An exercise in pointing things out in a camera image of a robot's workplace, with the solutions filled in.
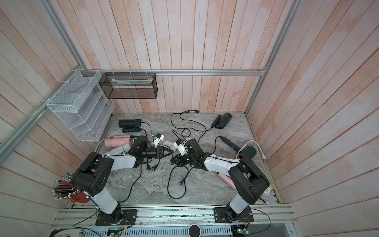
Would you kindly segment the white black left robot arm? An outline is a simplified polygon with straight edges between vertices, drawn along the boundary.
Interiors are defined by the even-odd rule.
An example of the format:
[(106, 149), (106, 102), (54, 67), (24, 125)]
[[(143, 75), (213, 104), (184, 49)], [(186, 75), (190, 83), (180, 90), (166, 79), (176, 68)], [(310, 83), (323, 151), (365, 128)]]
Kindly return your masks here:
[(71, 177), (70, 183), (89, 197), (103, 214), (113, 214), (119, 206), (108, 191), (112, 171), (140, 167), (145, 159), (162, 159), (174, 153), (168, 146), (152, 145), (147, 136), (138, 136), (132, 145), (116, 155), (90, 153)]

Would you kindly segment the pink hair dryer under arm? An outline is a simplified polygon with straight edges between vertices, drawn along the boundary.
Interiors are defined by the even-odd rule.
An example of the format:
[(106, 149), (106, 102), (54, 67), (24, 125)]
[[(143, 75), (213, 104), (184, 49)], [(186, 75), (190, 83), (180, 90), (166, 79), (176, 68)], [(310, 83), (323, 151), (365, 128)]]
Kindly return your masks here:
[(222, 174), (222, 173), (218, 173), (218, 176), (225, 182), (227, 183), (232, 189), (236, 189), (233, 181), (226, 175)]

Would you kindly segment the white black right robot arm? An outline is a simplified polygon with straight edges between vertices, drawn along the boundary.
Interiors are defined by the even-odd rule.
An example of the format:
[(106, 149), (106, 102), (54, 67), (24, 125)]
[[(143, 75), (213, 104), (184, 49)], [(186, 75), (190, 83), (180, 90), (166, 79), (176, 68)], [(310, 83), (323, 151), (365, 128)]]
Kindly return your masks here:
[(216, 172), (228, 177), (237, 194), (227, 204), (226, 214), (232, 218), (238, 217), (251, 204), (255, 204), (270, 186), (268, 178), (253, 162), (257, 154), (254, 147), (245, 144), (239, 147), (226, 137), (221, 140), (236, 151), (234, 159), (221, 158), (215, 154), (204, 152), (194, 139), (187, 142), (178, 139), (173, 143), (179, 154), (171, 159), (178, 167), (191, 165), (197, 169)]

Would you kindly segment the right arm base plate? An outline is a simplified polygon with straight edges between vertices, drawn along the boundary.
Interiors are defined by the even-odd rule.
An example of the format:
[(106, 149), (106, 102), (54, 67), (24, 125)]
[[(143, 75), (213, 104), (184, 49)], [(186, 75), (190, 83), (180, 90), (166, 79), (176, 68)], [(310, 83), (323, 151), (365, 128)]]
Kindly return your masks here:
[(234, 222), (254, 222), (254, 217), (252, 214), (251, 208), (246, 207), (241, 213), (236, 213), (232, 210), (229, 205), (225, 207), (215, 207), (214, 211), (214, 220), (216, 223), (229, 223)]

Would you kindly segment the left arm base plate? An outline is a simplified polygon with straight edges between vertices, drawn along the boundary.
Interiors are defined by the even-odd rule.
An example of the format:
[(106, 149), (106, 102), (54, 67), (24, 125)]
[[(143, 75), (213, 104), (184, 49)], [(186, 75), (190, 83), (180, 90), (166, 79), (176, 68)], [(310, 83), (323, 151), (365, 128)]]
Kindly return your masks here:
[(133, 226), (136, 223), (137, 209), (116, 209), (112, 214), (99, 211), (95, 226)]

